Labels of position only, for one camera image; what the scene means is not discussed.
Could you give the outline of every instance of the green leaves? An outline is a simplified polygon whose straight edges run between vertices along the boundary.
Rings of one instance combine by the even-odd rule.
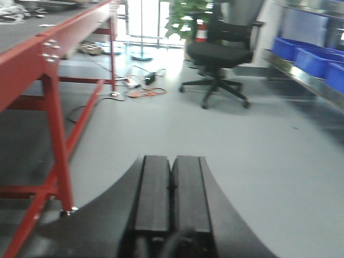
[[[172,34],[178,34],[181,39],[191,38],[191,30],[186,31],[185,28],[192,28],[192,20],[185,19],[190,12],[200,12],[199,19],[205,22],[209,19],[209,14],[206,11],[211,11],[207,5],[211,0],[174,0],[174,4],[170,8],[170,16],[165,26],[167,29],[166,37]]]

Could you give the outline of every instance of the office chair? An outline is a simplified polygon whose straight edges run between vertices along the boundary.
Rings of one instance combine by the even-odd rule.
[[[221,11],[223,3],[227,3],[225,5],[229,7],[226,13],[228,18]],[[259,30],[263,26],[263,22],[256,21],[263,3],[264,0],[214,1],[212,16],[207,25],[207,41],[194,42],[188,46],[187,53],[200,68],[199,74],[210,78],[183,82],[179,91],[185,92],[186,85],[211,85],[203,98],[203,109],[208,108],[209,97],[219,88],[242,99],[243,107],[250,107],[248,98],[241,93],[242,83],[225,80],[223,68],[233,68],[252,62]],[[227,44],[221,44],[222,40],[227,41]]]

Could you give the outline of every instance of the chair base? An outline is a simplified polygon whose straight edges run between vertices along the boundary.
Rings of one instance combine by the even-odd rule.
[[[208,109],[208,99],[210,98],[211,94],[214,91],[218,91],[219,88],[222,88],[226,91],[228,91],[229,93],[237,96],[238,98],[241,98],[243,100],[242,106],[245,109],[249,109],[251,104],[248,101],[248,98],[241,94],[241,90],[242,90],[242,83],[240,82],[234,82],[234,81],[229,81],[229,80],[222,80],[221,77],[215,76],[212,79],[204,79],[204,80],[200,80],[200,81],[191,81],[191,82],[183,82],[179,88],[180,92],[185,92],[185,86],[186,85],[211,85],[210,89],[208,90],[208,92],[206,93],[206,95],[204,96],[202,103],[201,103],[201,107],[202,109]]]

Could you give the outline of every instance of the power adapter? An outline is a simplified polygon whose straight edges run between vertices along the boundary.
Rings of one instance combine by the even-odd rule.
[[[149,73],[145,76],[146,85],[150,85],[155,81],[155,72]]]

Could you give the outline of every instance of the traffic cone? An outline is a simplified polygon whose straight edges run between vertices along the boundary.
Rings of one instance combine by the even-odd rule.
[[[196,34],[195,42],[205,42],[207,35],[206,35],[206,26],[205,23],[200,24],[198,27],[198,31]]]

